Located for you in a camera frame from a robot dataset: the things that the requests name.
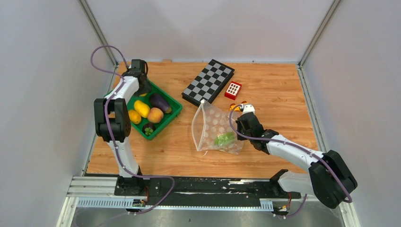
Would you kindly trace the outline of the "green fake leaf vegetable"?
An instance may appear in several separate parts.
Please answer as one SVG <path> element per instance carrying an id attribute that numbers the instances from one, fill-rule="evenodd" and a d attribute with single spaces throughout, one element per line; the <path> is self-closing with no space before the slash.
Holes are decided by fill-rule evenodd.
<path id="1" fill-rule="evenodd" d="M 233 132 L 227 132 L 218 135 L 214 140 L 214 145 L 216 146 L 227 146 L 233 143 L 236 139 L 236 135 Z"/>

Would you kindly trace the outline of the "clear zip top bag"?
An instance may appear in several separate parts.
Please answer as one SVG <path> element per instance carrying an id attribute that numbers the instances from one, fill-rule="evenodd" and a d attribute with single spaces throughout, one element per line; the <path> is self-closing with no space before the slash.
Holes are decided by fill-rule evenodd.
<path id="1" fill-rule="evenodd" d="M 236 126 L 234 119 L 240 116 L 240 113 L 222 110 L 209 102 L 202 100 L 192 121 L 192 138 L 197 151 L 222 151 L 238 155 L 243 149 L 244 142 L 237 139 L 237 134 L 233 131 L 230 124 Z M 233 132 L 236 139 L 227 146 L 214 145 L 215 138 L 227 132 Z"/>

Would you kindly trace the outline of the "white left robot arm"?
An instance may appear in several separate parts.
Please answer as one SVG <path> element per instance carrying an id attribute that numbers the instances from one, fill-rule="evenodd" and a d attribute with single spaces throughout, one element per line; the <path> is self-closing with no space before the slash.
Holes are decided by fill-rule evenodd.
<path id="1" fill-rule="evenodd" d="M 96 134 L 110 146 L 119 166 L 116 188 L 127 189 L 133 195 L 142 194 L 145 183 L 129 142 L 131 122 L 127 102 L 132 96 L 151 91 L 147 72 L 146 61 L 132 60 L 120 75 L 118 85 L 104 98 L 94 101 Z"/>

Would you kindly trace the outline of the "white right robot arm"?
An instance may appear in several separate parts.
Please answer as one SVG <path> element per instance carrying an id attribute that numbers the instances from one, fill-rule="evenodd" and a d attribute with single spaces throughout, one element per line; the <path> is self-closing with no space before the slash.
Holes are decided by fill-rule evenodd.
<path id="1" fill-rule="evenodd" d="M 277 131 L 264 129 L 253 112 L 242 114 L 235 122 L 233 129 L 239 140 L 248 140 L 256 150 L 285 159 L 306 172 L 286 171 L 280 175 L 270 184 L 272 195 L 280 198 L 288 192 L 310 194 L 331 209 L 353 201 L 350 194 L 357 188 L 357 181 L 338 152 L 309 149 Z"/>

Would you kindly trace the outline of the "dark purple fake eggplant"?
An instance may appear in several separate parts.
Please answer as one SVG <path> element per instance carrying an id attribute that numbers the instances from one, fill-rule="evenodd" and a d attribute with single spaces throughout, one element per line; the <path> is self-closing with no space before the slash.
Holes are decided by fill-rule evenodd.
<path id="1" fill-rule="evenodd" d="M 164 113 L 170 114 L 172 108 L 167 100 L 159 93 L 153 93 L 149 96 L 149 102 L 153 107 L 160 109 Z"/>

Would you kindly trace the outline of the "yellow fake banana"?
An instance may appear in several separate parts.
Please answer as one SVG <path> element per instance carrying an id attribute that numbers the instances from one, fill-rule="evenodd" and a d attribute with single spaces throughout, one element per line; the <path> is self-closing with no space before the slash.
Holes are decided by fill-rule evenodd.
<path id="1" fill-rule="evenodd" d="M 148 117 L 148 114 L 150 113 L 150 107 L 146 103 L 142 102 L 141 100 L 136 100 L 133 107 L 141 117 Z"/>

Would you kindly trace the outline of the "brown fake potato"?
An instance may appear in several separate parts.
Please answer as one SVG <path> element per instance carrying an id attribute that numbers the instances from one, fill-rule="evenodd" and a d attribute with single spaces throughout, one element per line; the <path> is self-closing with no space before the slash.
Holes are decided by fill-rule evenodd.
<path id="1" fill-rule="evenodd" d="M 128 115 L 129 115 L 130 121 L 131 121 L 133 124 L 137 125 L 137 124 L 140 124 L 140 123 L 141 123 L 142 117 L 141 117 L 141 115 L 140 115 L 137 111 L 135 111 L 135 110 L 129 110 L 129 111 L 128 111 Z"/>

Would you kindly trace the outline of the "pink fake peach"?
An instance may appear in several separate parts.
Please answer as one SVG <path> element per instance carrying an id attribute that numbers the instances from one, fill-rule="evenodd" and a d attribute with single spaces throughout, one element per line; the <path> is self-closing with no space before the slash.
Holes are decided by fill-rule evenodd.
<path id="1" fill-rule="evenodd" d="M 153 124 L 160 123 L 164 118 L 164 113 L 157 107 L 153 107 L 150 109 L 150 113 L 148 114 L 147 120 Z"/>

